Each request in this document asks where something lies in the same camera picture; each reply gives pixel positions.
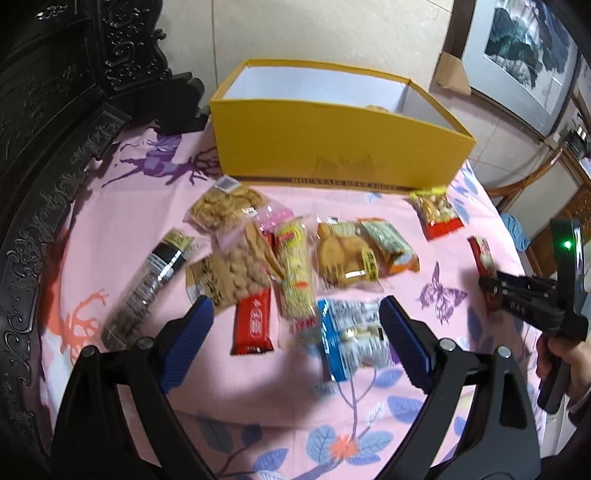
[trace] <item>screw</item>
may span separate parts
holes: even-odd
[[[451,352],[456,347],[456,342],[450,338],[442,338],[439,340],[439,346],[446,352]]]
[[[87,345],[82,349],[82,356],[90,357],[93,356],[96,352],[96,347],[94,345]]]
[[[150,337],[142,337],[138,340],[138,347],[140,350],[150,350],[154,346],[154,339]]]
[[[503,358],[509,358],[511,356],[511,349],[505,345],[501,345],[496,351]]]

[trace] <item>blue cloth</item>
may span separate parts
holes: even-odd
[[[508,213],[501,213],[501,220],[503,220],[507,230],[509,230],[517,251],[525,252],[527,247],[529,247],[531,240],[523,233],[519,220]]]

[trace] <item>hand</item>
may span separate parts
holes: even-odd
[[[535,371],[545,380],[552,364],[550,354],[560,357],[570,365],[570,385],[567,395],[578,402],[591,387],[591,345],[586,342],[578,342],[567,337],[548,337],[542,335],[538,339],[538,368]]]

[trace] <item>cardboard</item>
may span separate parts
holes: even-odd
[[[441,52],[434,77],[435,81],[443,88],[461,95],[470,96],[472,94],[462,59],[449,53]]]
[[[251,183],[429,188],[476,143],[412,80],[331,63],[248,60],[210,107],[223,172]]]

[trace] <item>purple deer print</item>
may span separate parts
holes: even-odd
[[[166,181],[166,185],[170,185],[182,177],[186,172],[190,172],[189,181],[191,185],[195,185],[194,179],[206,180],[207,176],[216,176],[220,174],[219,160],[217,158],[216,147],[209,148],[203,152],[199,152],[195,159],[189,158],[186,163],[174,163],[173,157],[177,152],[178,146],[181,143],[182,135],[172,135],[166,137],[156,131],[156,140],[148,140],[147,143],[150,150],[145,158],[125,158],[121,163],[130,163],[135,165],[135,168],[129,172],[124,173],[120,177],[114,178],[106,182],[102,187],[106,187],[109,183],[117,180],[131,177],[138,173],[142,173],[148,177],[157,179],[170,177]],[[121,151],[125,147],[137,147],[137,145],[126,144],[121,146]]]

